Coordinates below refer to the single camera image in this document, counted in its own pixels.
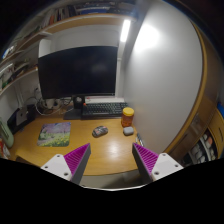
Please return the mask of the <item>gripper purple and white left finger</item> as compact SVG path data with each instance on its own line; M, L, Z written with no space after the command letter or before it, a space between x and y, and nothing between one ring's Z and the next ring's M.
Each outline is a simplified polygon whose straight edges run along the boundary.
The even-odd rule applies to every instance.
M79 185L90 155L91 147L87 143L66 155L56 154L42 169Z

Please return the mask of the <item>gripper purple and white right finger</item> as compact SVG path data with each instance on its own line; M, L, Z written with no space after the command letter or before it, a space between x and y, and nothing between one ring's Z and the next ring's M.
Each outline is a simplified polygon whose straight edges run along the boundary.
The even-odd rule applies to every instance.
M182 166L167 153L157 154L137 143L132 145L132 154L144 184L149 184L182 169Z

